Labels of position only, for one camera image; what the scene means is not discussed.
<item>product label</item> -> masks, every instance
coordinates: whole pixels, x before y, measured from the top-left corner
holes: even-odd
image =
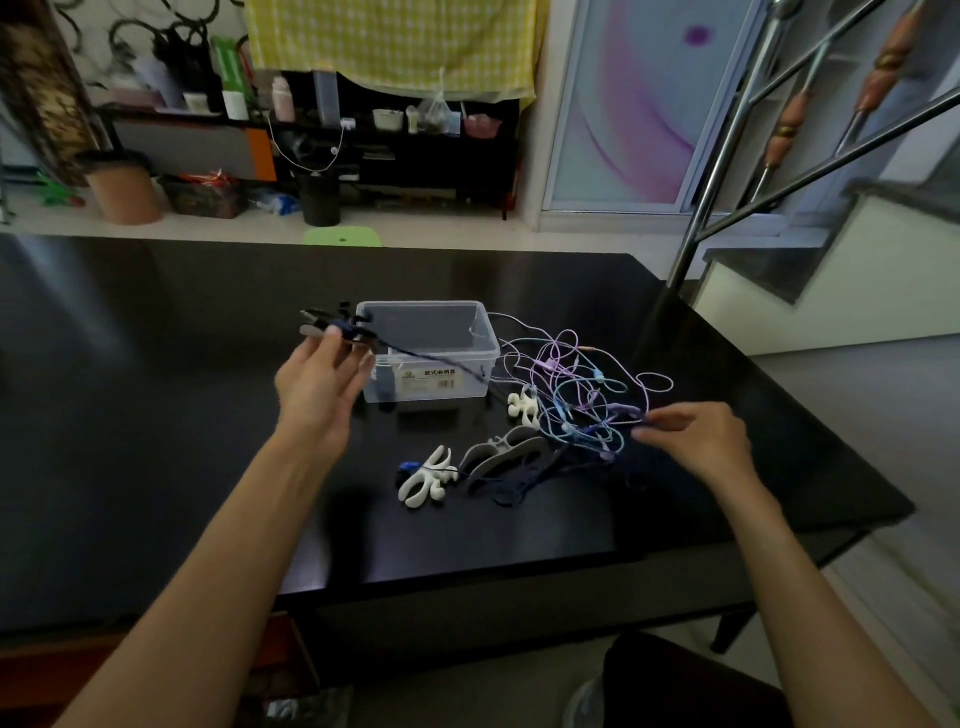
[[[456,367],[401,366],[396,389],[401,395],[448,394],[460,389],[461,372]]]

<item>black pants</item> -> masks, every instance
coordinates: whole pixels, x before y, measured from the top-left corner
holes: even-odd
[[[792,726],[783,693],[653,635],[623,635],[603,669],[604,725]]]

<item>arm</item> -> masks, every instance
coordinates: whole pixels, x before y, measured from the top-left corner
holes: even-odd
[[[703,480],[730,521],[796,724],[935,726],[797,541],[730,408],[675,404],[647,421],[634,437]]]
[[[58,728],[230,725],[300,532],[347,446],[365,354],[347,355],[333,328],[283,365],[276,432]]]

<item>frosted glass door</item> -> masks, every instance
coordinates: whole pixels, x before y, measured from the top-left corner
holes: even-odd
[[[547,209],[680,212],[756,0],[581,0]]]

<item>plastic stool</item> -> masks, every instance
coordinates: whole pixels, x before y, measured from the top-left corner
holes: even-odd
[[[303,235],[303,245],[332,245],[340,248],[382,248],[380,236],[371,228],[337,226],[311,228]]]

